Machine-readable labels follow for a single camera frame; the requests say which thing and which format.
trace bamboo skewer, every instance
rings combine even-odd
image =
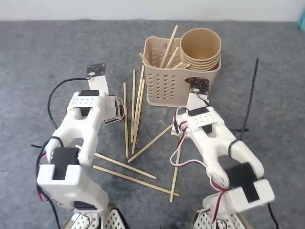
[[[181,66],[183,66],[184,63],[183,62],[180,62],[179,64],[175,65],[173,68],[180,68]]]
[[[190,67],[191,65],[189,63],[185,63],[183,66],[181,66],[180,68],[186,69],[188,67]]]
[[[151,175],[151,174],[149,174],[149,173],[146,173],[146,172],[144,172],[144,171],[142,171],[142,170],[139,170],[139,169],[137,169],[137,168],[134,168],[134,167],[131,167],[131,166],[129,166],[129,165],[126,165],[126,164],[124,164],[124,163],[122,163],[122,162],[113,160],[113,159],[111,159],[111,158],[109,158],[109,157],[106,157],[106,156],[104,156],[104,155],[101,155],[101,154],[98,154],[98,153],[94,153],[94,155],[97,156],[97,157],[99,157],[99,158],[101,158],[101,159],[104,159],[104,160],[106,160],[106,161],[112,162],[112,163],[114,163],[114,164],[116,164],[116,165],[118,165],[118,166],[122,166],[122,167],[124,167],[124,168],[126,168],[126,169],[132,170],[132,171],[134,171],[134,172],[136,172],[136,173],[140,173],[140,174],[142,174],[142,175],[144,175],[144,176],[147,176],[147,177],[150,177],[150,178],[153,178],[153,179],[157,179],[155,176],[153,176],[153,175]]]
[[[163,130],[161,133],[157,135],[150,143],[148,143],[146,146],[144,146],[138,153],[133,155],[132,158],[128,160],[128,163],[131,163],[134,159],[136,159],[141,153],[144,152],[148,147],[150,147],[155,141],[157,141],[160,137],[162,137],[167,131],[169,131],[172,128],[172,125],[169,125],[165,130]]]
[[[151,187],[151,188],[159,190],[161,192],[165,192],[165,193],[168,193],[168,194],[171,193],[170,190],[167,190],[165,188],[162,188],[162,187],[159,187],[159,186],[156,186],[156,185],[152,185],[150,183],[147,183],[147,182],[142,181],[142,180],[135,179],[133,177],[126,176],[126,175],[121,174],[121,173],[117,173],[117,172],[114,172],[114,171],[111,171],[111,170],[108,170],[108,169],[105,169],[105,168],[102,168],[102,167],[99,167],[99,166],[95,166],[95,165],[93,165],[93,168],[95,168],[97,170],[100,170],[100,171],[103,171],[105,173],[110,173],[112,175],[115,175],[117,177],[121,177],[121,178],[126,179],[126,180],[133,181],[135,183],[138,183],[138,184],[141,184],[141,185],[144,185],[144,186],[147,186],[147,187]],[[179,193],[174,193],[174,195],[177,196],[177,197],[180,196]]]
[[[142,108],[142,102],[143,102],[144,86],[145,86],[145,80],[142,80],[141,95],[140,95],[139,109],[138,109],[138,116],[137,116],[137,120],[136,120],[136,126],[135,126],[135,131],[134,131],[134,139],[133,139],[133,144],[132,144],[132,154],[134,154],[135,144],[136,144],[137,136],[138,136],[138,128],[139,128],[141,108]]]
[[[141,56],[142,60],[144,61],[145,64],[151,66],[151,64],[148,62],[148,60],[146,59],[146,57],[141,53],[139,52],[139,55]]]
[[[139,102],[140,102],[140,94],[141,94],[141,87],[142,87],[142,79],[144,75],[144,65],[142,65],[142,70],[141,70],[141,76],[140,76],[140,82],[139,82],[139,89],[138,89],[138,96],[137,96],[137,104],[135,106],[135,114],[134,114],[134,119],[137,120],[138,118],[138,110],[139,110]],[[135,134],[135,125],[133,125],[133,130],[132,130],[132,135]]]
[[[168,61],[168,63],[167,63],[167,65],[166,65],[165,68],[169,68],[169,67],[171,66],[171,64],[172,64],[172,62],[173,62],[173,60],[174,60],[174,58],[175,58],[175,56],[176,56],[178,50],[179,50],[179,47],[177,47],[177,48],[173,51],[173,54],[172,54],[172,56],[170,57],[170,59],[169,59],[169,61]]]
[[[176,164],[179,164],[180,154],[181,154],[181,147],[178,149],[178,152],[177,152]],[[177,174],[178,174],[178,167],[175,167],[175,170],[174,170],[174,173],[173,173],[173,183],[172,183],[172,190],[171,190],[171,197],[170,197],[170,202],[171,203],[173,201],[173,193],[175,192]]]
[[[130,130],[130,142],[133,140],[133,125],[134,125],[134,95],[135,94],[135,70],[133,70],[132,77],[132,128]]]
[[[126,158],[129,157],[129,149],[128,149],[128,124],[127,124],[127,95],[126,95],[126,83],[123,84],[124,90],[124,112],[125,112],[125,147],[126,147]]]
[[[171,36],[170,41],[168,42],[167,48],[165,50],[165,53],[164,53],[164,56],[163,56],[160,68],[163,68],[163,66],[164,66],[165,59],[166,59],[167,54],[168,54],[168,52],[169,52],[169,50],[171,48],[171,45],[172,45],[173,39],[174,39],[174,37],[176,35],[177,29],[178,29],[178,25],[176,25],[174,30],[173,30],[172,36]]]

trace floor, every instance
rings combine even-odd
[[[305,224],[305,32],[296,23],[198,21],[28,21],[0,22],[0,221],[3,228],[55,228],[48,204],[35,189],[37,149],[53,132],[47,116],[52,88],[71,77],[84,77],[86,66],[105,62],[111,94],[123,96],[127,83],[131,105],[132,70],[141,69],[138,55],[145,38],[177,36],[195,27],[215,30],[222,39],[222,68],[210,102],[228,127],[239,128],[246,111],[256,57],[260,58],[256,88],[244,142],[261,160],[273,187],[273,211],[280,228]],[[85,82],[72,82],[55,94],[51,109],[59,123],[75,91]],[[143,103],[137,150],[171,123],[173,108]],[[170,189],[174,168],[169,164],[177,137],[167,133],[138,157],[132,166],[157,180],[95,158],[94,164]],[[124,124],[100,130],[97,151],[125,161]],[[181,161],[200,158],[190,140]],[[179,170],[176,191],[169,195],[109,174],[88,169],[90,177],[109,194],[132,229],[191,228],[202,199],[214,193],[199,165]],[[63,225],[72,212],[57,208]],[[266,206],[245,216],[253,228],[275,228]]]

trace stacked paper cup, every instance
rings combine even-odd
[[[220,53],[220,37],[216,32],[206,28],[189,30],[180,40],[181,61],[189,63],[191,70],[213,70],[219,63]]]

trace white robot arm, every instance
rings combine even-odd
[[[270,184],[263,179],[263,165],[225,126],[224,120],[209,106],[207,96],[191,92],[184,109],[184,114],[174,118],[172,134],[192,139],[203,157],[208,177],[225,190],[218,215],[242,212],[273,201]],[[240,164],[224,170],[218,162],[218,157],[223,155]],[[214,194],[203,200],[204,207],[212,213],[218,196]]]
[[[101,125],[124,116],[122,100],[108,95],[104,72],[105,64],[88,66],[90,90],[74,93],[65,118],[52,135],[62,141],[63,147],[57,139],[49,140],[45,147],[49,164],[40,165],[37,177],[37,184],[61,206],[102,217],[108,207],[108,195],[87,176],[85,167],[92,164]],[[77,138],[83,139],[81,150],[67,147]]]

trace plastic basket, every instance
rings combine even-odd
[[[145,78],[147,87],[147,102],[153,106],[179,107],[185,106],[190,92],[189,78],[202,78],[209,81],[211,91],[217,72],[221,67],[221,58],[214,70],[197,72],[189,69],[159,68],[170,39],[148,37],[145,41],[144,56],[151,66],[145,62]],[[168,62],[173,51],[180,44],[180,38],[175,38],[167,55]],[[180,63],[180,53],[177,52],[170,68]]]

